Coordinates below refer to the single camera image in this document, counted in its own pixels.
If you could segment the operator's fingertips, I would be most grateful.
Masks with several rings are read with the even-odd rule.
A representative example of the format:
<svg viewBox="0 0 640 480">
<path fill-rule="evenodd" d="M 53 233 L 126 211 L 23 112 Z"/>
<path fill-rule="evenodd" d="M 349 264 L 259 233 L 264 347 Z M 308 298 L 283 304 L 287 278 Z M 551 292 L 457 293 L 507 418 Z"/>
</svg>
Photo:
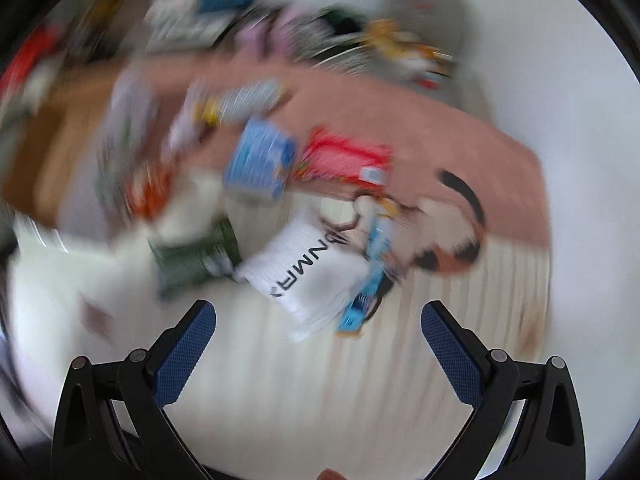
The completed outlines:
<svg viewBox="0 0 640 480">
<path fill-rule="evenodd" d="M 333 469 L 325 469 L 318 474 L 317 480 L 346 480 L 346 478 Z"/>
</svg>

